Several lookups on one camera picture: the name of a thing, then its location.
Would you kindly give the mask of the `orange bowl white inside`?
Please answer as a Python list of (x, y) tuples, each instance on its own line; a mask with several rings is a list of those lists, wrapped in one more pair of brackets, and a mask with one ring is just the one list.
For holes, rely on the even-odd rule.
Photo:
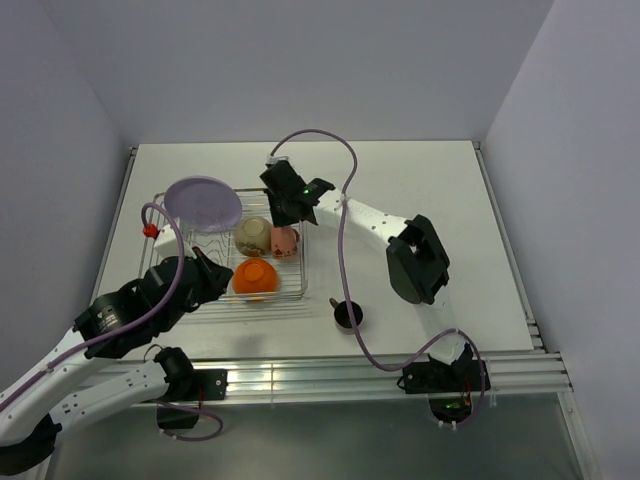
[(232, 288), (236, 294), (273, 293), (279, 288), (279, 276), (269, 262), (249, 258), (236, 268)]

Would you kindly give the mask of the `pink mug white inside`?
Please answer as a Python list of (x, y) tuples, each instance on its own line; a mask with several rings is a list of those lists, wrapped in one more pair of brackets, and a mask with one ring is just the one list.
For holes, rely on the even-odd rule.
[(276, 260), (286, 260), (299, 253), (301, 236), (291, 227), (273, 227), (271, 229), (271, 253)]

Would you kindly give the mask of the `purple plate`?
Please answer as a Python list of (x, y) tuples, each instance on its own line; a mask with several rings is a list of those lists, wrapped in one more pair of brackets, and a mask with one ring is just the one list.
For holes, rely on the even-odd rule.
[(234, 229), (243, 212), (238, 194), (225, 182), (207, 176), (177, 180), (166, 190), (163, 204), (183, 231), (205, 234)]

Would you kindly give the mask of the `black mug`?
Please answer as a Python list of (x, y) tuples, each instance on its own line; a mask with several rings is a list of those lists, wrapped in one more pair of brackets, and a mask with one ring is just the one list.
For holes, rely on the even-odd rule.
[(333, 309), (334, 324), (341, 333), (353, 333), (353, 325), (351, 319), (354, 319), (357, 326), (361, 325), (364, 313), (358, 303), (354, 301), (351, 302), (353, 316), (350, 316), (349, 314), (349, 309), (346, 301), (337, 301), (335, 298), (330, 298), (329, 304)]

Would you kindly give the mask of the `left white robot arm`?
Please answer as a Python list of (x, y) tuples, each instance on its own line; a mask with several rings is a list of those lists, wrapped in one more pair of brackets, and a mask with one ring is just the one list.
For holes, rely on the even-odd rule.
[(232, 277), (230, 268), (195, 248), (97, 297), (49, 354), (2, 392), (2, 475), (30, 470), (64, 437), (133, 404), (200, 398), (193, 364), (179, 347), (164, 347), (113, 380), (88, 389), (80, 385), (150, 344), (185, 314), (218, 300)]

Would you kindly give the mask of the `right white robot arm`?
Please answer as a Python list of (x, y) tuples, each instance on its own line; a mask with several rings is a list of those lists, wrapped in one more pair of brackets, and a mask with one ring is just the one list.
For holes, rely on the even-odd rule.
[[(324, 179), (306, 182), (287, 157), (270, 157), (260, 179), (266, 187), (277, 226), (304, 221), (337, 231), (338, 268), (347, 322), (370, 363), (383, 371), (399, 371), (427, 353), (435, 363), (432, 368), (435, 383), (446, 390), (457, 388), (467, 377), (467, 364), (475, 348), (459, 329), (449, 304), (450, 259), (432, 222), (423, 215), (405, 219), (384, 213), (348, 197), (345, 189), (337, 190)], [(355, 234), (360, 241), (385, 255), (394, 293), (439, 329), (427, 344), (401, 364), (380, 363), (367, 348), (357, 325), (346, 272), (344, 237), (347, 233)]]

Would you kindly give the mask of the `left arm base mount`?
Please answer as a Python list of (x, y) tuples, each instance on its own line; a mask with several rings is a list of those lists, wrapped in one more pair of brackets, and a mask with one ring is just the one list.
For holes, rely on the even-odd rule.
[(212, 420), (216, 427), (212, 436), (223, 429), (221, 418), (205, 408), (206, 401), (222, 401), (226, 397), (228, 370), (223, 368), (196, 369), (186, 377), (174, 381), (167, 393), (158, 400), (149, 400), (156, 409), (156, 424), (161, 434), (181, 441), (201, 441), (190, 435), (200, 420)]

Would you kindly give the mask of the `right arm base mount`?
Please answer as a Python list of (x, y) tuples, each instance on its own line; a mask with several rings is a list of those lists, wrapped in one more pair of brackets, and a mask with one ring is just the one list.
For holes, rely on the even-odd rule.
[(472, 360), (457, 370), (430, 360), (404, 368), (396, 386), (406, 395), (424, 396), (438, 427), (456, 431), (478, 410), (491, 380), (484, 361)]

